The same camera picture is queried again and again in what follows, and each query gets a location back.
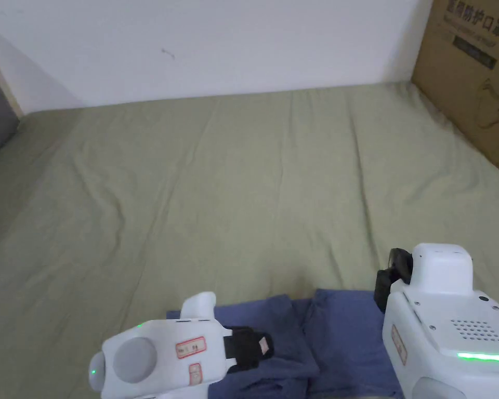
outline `bed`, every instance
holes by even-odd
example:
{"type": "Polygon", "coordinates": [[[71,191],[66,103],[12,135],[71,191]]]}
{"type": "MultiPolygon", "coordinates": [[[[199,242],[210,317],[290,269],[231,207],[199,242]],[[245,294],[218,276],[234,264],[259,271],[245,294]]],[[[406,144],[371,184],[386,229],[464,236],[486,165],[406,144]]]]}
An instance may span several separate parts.
{"type": "Polygon", "coordinates": [[[103,339],[189,295],[373,289],[420,242],[499,301],[499,171],[410,83],[30,114],[0,151],[0,398],[95,398],[103,339]]]}

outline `red-bordered label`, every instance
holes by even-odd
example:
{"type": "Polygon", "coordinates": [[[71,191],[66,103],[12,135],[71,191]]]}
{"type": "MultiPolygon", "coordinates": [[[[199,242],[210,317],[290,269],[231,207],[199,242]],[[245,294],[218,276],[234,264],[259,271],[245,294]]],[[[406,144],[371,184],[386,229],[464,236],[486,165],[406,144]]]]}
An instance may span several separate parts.
{"type": "Polygon", "coordinates": [[[401,339],[401,335],[399,335],[399,331],[396,326],[392,325],[391,327],[391,339],[394,341],[394,345],[398,350],[399,357],[401,358],[401,362],[403,365],[406,364],[406,358],[408,356],[408,352],[406,351],[405,344],[403,344],[403,340],[401,339]]]}
{"type": "Polygon", "coordinates": [[[202,365],[200,363],[194,363],[188,367],[188,375],[190,382],[188,385],[198,385],[203,382],[202,365]]]}
{"type": "Polygon", "coordinates": [[[205,343],[205,337],[193,338],[176,344],[176,353],[178,358],[196,355],[198,353],[205,352],[206,350],[207,344],[205,343]]]}

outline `wrinkle in sheet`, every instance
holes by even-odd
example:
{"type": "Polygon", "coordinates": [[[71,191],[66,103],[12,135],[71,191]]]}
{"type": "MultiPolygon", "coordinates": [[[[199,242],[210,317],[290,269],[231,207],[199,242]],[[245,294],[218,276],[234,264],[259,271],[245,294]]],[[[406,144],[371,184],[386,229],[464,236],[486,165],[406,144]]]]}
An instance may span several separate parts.
{"type": "MultiPolygon", "coordinates": [[[[359,138],[357,136],[357,128],[355,124],[355,114],[353,112],[353,108],[351,105],[351,97],[349,93],[346,93],[346,105],[347,105],[347,111],[348,111],[348,116],[349,116],[349,124],[351,128],[351,132],[353,135],[353,141],[355,144],[355,151],[357,155],[357,165],[358,165],[358,174],[359,174],[359,186],[360,186],[360,194],[362,198],[362,204],[363,204],[363,209],[364,209],[364,219],[365,223],[367,226],[367,241],[370,246],[370,252],[371,252],[371,258],[374,260],[379,259],[378,256],[378,250],[377,250],[377,245],[375,243],[375,238],[374,238],[374,230],[373,230],[373,221],[371,219],[370,215],[370,207],[369,203],[366,198],[366,187],[365,187],[365,181],[364,181],[364,171],[362,169],[362,157],[361,157],[361,150],[359,146],[359,138]]],[[[374,264],[374,267],[378,270],[380,269],[381,265],[374,264]]]]}

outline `folded blue cloth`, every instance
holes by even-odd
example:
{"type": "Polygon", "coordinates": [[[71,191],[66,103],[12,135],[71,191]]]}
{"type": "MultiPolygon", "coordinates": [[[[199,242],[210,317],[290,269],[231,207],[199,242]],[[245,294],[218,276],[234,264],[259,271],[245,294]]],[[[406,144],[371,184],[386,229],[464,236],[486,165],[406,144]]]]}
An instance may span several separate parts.
{"type": "MultiPolygon", "coordinates": [[[[299,324],[309,301],[294,309],[287,295],[264,301],[214,309],[214,317],[224,326],[248,326],[270,334],[275,354],[258,368],[227,375],[209,387],[209,399],[301,399],[306,397],[310,377],[319,370],[299,324]]],[[[168,312],[167,318],[179,318],[168,312]]]]}
{"type": "Polygon", "coordinates": [[[309,380],[311,398],[403,398],[383,344],[384,315],[369,291],[316,291],[304,333],[320,368],[309,380]]]}

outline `green light strip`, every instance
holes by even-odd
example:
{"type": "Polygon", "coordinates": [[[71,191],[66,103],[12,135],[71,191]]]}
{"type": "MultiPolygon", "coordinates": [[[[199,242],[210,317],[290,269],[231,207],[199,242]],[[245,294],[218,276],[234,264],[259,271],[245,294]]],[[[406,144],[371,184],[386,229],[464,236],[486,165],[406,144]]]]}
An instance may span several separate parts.
{"type": "Polygon", "coordinates": [[[456,354],[456,356],[471,359],[471,360],[493,360],[493,361],[499,362],[499,355],[488,355],[485,353],[458,352],[456,354]]]}

